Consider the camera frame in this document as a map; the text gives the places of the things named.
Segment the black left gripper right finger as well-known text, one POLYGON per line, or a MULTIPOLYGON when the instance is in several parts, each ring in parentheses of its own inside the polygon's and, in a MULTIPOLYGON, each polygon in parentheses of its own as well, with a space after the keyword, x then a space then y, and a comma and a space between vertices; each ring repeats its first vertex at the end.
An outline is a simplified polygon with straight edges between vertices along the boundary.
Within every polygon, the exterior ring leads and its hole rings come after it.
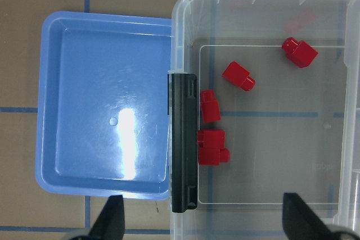
POLYGON ((282 228, 288 239, 333 239, 332 232, 297 193, 284 193, 282 228))

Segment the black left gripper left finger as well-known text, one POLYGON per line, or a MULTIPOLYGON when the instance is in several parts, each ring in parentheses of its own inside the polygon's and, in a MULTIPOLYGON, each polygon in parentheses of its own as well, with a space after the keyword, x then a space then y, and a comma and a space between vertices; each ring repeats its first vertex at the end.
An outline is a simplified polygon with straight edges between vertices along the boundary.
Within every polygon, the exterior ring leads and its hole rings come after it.
POLYGON ((110 196, 89 231, 90 239, 122 240, 125 233, 123 196, 110 196))

